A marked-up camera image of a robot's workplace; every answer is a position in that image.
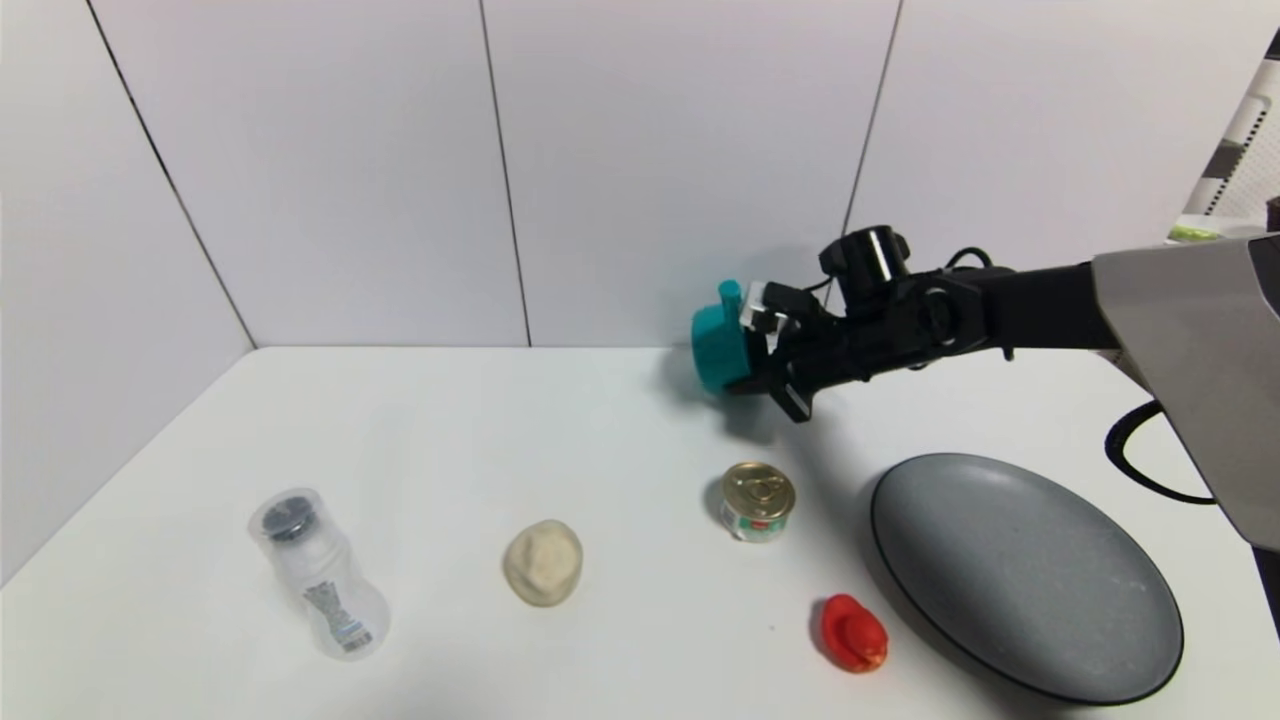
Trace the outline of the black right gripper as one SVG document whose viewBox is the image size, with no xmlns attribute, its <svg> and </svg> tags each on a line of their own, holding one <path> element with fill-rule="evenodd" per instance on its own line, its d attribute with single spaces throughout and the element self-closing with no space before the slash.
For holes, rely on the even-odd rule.
<svg viewBox="0 0 1280 720">
<path fill-rule="evenodd" d="M 872 378 L 842 318 L 774 316 L 760 331 L 748 331 L 751 374 L 724 386 L 730 396 L 768 395 L 791 421 L 812 420 L 823 389 Z"/>
</svg>

